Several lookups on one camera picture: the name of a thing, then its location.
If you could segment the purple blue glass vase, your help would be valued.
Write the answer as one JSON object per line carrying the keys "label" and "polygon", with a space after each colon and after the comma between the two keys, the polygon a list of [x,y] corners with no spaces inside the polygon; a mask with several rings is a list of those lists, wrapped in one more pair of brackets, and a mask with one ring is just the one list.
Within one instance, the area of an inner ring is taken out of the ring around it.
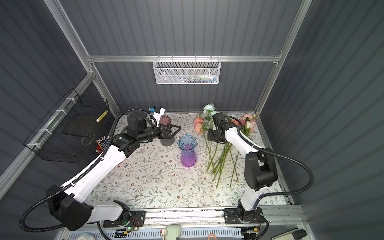
{"label": "purple blue glass vase", "polygon": [[186,168],[191,168],[197,163],[195,147],[197,140],[191,135],[182,136],[178,140],[178,146],[181,152],[181,164]]}

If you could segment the pink coral rose stem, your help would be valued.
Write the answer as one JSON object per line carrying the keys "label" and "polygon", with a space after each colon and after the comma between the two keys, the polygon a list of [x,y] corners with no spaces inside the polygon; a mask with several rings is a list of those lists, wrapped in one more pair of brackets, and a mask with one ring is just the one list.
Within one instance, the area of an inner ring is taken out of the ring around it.
{"label": "pink coral rose stem", "polygon": [[224,143],[223,149],[221,151],[221,155],[216,157],[219,149],[219,144],[217,144],[214,147],[214,149],[212,149],[212,143],[209,144],[209,141],[208,141],[208,130],[210,128],[213,128],[213,126],[214,126],[214,122],[212,117],[205,117],[205,122],[203,123],[203,136],[205,140],[205,146],[207,147],[208,154],[209,154],[209,160],[208,160],[206,172],[211,173],[211,175],[213,176],[213,182],[216,183],[216,188],[218,188],[228,154],[230,154],[232,150],[232,144],[228,142]]}

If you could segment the pink peony flower stem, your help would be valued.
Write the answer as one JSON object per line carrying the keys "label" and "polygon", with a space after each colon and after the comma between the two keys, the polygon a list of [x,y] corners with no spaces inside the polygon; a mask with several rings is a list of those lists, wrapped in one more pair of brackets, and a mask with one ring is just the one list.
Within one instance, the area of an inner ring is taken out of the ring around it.
{"label": "pink peony flower stem", "polygon": [[202,115],[197,115],[197,118],[194,120],[195,131],[203,135],[205,146],[208,150],[207,172],[210,170],[213,162],[212,143],[208,140],[208,131],[209,128],[212,127],[212,123],[212,118],[209,116],[203,117]]}

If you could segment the light blue peony flower stem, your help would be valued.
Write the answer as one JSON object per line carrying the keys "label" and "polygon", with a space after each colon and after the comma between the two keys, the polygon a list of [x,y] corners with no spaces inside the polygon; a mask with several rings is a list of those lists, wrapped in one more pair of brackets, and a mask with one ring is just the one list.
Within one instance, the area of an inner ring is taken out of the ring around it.
{"label": "light blue peony flower stem", "polygon": [[203,108],[203,113],[205,114],[205,120],[208,122],[208,127],[213,127],[213,115],[217,114],[215,105],[214,104],[208,104],[205,105]]}

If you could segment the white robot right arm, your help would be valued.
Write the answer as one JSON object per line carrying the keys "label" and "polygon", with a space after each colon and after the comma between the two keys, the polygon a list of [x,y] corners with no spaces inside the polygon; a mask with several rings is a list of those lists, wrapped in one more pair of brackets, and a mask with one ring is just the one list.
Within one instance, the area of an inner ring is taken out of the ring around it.
{"label": "white robot right arm", "polygon": [[262,196],[278,180],[278,174],[274,157],[244,135],[239,126],[226,120],[215,122],[214,128],[208,131],[208,140],[220,144],[231,143],[245,157],[247,187],[238,202],[236,213],[229,216],[238,218],[241,223],[248,223],[254,218]]}

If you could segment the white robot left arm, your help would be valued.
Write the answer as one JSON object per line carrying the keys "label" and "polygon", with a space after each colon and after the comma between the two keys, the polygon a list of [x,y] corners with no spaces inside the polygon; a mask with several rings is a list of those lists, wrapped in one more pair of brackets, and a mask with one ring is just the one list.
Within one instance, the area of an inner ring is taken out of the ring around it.
{"label": "white robot left arm", "polygon": [[92,204],[86,199],[95,186],[117,165],[127,159],[141,144],[155,139],[173,139],[182,129],[180,126],[160,124],[163,113],[147,115],[134,111],[127,117],[126,130],[111,134],[108,147],[85,169],[63,184],[68,189],[48,200],[50,213],[70,231],[86,224],[110,221],[120,227],[132,223],[130,208],[121,201]]}

